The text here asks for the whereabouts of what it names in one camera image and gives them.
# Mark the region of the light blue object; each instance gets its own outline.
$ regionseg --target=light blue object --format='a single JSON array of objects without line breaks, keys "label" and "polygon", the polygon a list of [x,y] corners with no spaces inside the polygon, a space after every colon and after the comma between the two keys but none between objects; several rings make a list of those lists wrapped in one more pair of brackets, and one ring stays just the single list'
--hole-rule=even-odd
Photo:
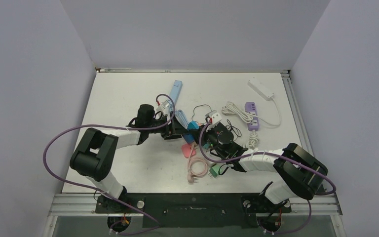
[{"label": "light blue object", "polygon": [[182,127],[184,127],[185,129],[187,129],[189,122],[188,122],[187,117],[184,114],[184,111],[177,110],[176,113],[175,113],[175,117],[177,118],[178,122],[182,125]]},{"label": "light blue object", "polygon": [[171,97],[175,105],[178,100],[179,93],[181,92],[181,88],[182,88],[182,81],[175,80],[174,85],[172,86],[171,92],[169,93],[169,97]]}]

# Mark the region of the electrical outlet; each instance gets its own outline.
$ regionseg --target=electrical outlet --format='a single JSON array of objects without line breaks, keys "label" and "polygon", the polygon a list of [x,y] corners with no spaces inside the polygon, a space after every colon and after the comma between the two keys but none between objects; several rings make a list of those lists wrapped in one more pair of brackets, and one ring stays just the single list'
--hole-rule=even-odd
[{"label": "electrical outlet", "polygon": [[[258,115],[257,110],[256,110],[256,105],[254,102],[246,102],[245,111],[255,116]],[[254,117],[254,119],[250,123],[248,123],[248,130],[249,131],[259,130],[259,119],[257,117]]]}]

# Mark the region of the black cable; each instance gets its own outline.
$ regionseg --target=black cable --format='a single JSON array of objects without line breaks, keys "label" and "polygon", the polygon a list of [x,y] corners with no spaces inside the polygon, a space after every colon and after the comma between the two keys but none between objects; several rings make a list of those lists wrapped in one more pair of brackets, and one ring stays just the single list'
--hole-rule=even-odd
[{"label": "black cable", "polygon": [[267,185],[265,185],[265,188],[262,190],[260,195],[265,195],[266,190],[271,186],[272,183],[273,183],[273,181],[271,181]]},{"label": "black cable", "polygon": [[210,149],[210,155],[213,155],[213,156],[221,159],[222,158],[221,156],[219,156],[218,154],[212,153],[213,150],[214,150],[214,148]]},{"label": "black cable", "polygon": [[230,132],[233,132],[236,135],[236,139],[233,140],[235,142],[237,140],[237,138],[242,136],[242,132],[240,131],[239,128],[231,125],[231,122],[228,119],[227,119],[227,123],[228,123],[228,125],[226,125],[226,129]]},{"label": "black cable", "polygon": [[130,127],[131,125],[133,125],[133,122],[136,120],[136,118],[133,118],[129,123],[128,123],[128,126]]},{"label": "black cable", "polygon": [[163,116],[162,111],[158,111],[158,112],[156,112],[156,114],[154,114],[154,118],[155,118],[155,119],[156,119],[156,116],[157,116],[158,114],[162,114],[161,117]]},{"label": "black cable", "polygon": [[95,198],[95,195],[97,194],[97,191],[95,190],[95,192],[94,192],[94,199],[96,200],[96,201],[98,201],[96,198]]},{"label": "black cable", "polygon": [[[226,166],[226,169],[223,171],[223,173],[220,173],[220,170],[222,169],[223,166]],[[220,166],[219,171],[217,172],[217,174],[218,175],[224,175],[227,170],[228,170],[228,166],[226,164],[222,164],[222,166]]]},{"label": "black cable", "polygon": [[274,207],[274,210],[263,220],[263,221],[267,221],[269,218],[271,218],[271,216],[276,212],[278,211],[280,208],[282,208],[285,204],[287,204],[287,201],[282,201],[280,202],[279,204],[277,204],[275,207]]},{"label": "black cable", "polygon": [[207,104],[203,104],[203,105],[197,105],[194,107],[194,109],[192,110],[192,116],[191,116],[191,121],[194,121],[194,116],[195,116],[195,109],[198,108],[198,107],[201,107],[201,106],[208,106],[210,108],[210,112],[213,111],[211,109],[211,106],[207,105]]}]

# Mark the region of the gray wall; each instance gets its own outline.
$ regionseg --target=gray wall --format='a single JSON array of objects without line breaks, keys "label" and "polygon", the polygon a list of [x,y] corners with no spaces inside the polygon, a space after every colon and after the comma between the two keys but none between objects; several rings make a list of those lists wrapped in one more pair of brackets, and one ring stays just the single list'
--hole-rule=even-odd
[{"label": "gray wall", "polygon": [[329,0],[61,0],[102,68],[290,69]]},{"label": "gray wall", "polygon": [[349,237],[379,237],[379,1],[331,0],[291,72]]},{"label": "gray wall", "polygon": [[[61,185],[42,151],[80,124],[94,76],[58,0],[0,0],[0,237],[41,236]],[[66,174],[73,137],[50,151],[56,173]]]}]

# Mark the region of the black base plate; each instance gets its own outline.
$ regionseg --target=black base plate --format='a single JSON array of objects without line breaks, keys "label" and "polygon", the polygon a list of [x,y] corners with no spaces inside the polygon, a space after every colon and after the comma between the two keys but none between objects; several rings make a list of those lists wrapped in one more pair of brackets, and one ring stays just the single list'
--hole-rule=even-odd
[{"label": "black base plate", "polygon": [[[162,227],[203,228],[240,226],[256,228],[256,213],[269,213],[274,204],[258,194],[127,194],[128,202],[136,206],[142,200],[142,211],[157,219]],[[246,208],[243,202],[249,200],[251,206]],[[118,213],[107,202],[113,202],[104,196],[98,197],[96,213]],[[282,212],[291,212],[283,207]],[[157,223],[144,217],[143,227],[155,227]]]}]

